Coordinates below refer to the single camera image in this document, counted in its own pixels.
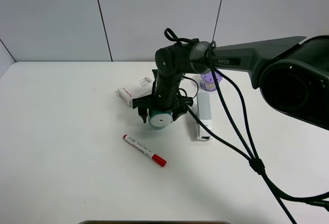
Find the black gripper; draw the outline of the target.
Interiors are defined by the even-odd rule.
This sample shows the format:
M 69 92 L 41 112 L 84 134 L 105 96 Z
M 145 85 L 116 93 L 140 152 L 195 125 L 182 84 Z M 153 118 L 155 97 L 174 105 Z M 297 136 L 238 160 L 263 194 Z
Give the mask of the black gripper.
M 132 100 L 133 109 L 138 108 L 138 114 L 143 123 L 147 122 L 148 110 L 172 111 L 172 120 L 176 121 L 180 116 L 187 113 L 186 108 L 182 106 L 178 97 L 179 85 L 185 76 L 184 73 L 178 73 L 175 81 L 173 77 L 164 77 L 158 73 L 157 69 L 152 70 L 154 82 L 151 94 L 135 98 Z

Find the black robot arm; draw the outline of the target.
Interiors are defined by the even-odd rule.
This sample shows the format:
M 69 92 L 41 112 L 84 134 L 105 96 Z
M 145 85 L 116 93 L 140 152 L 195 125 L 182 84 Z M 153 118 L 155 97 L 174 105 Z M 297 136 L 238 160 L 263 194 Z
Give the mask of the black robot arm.
M 155 53 L 157 71 L 152 93 L 133 100 L 142 119 L 149 110 L 169 111 L 174 119 L 186 113 L 177 96 L 183 74 L 201 74 L 210 66 L 244 71 L 275 110 L 328 129 L 328 36 L 302 36 L 210 48 L 198 39 L 174 39 Z

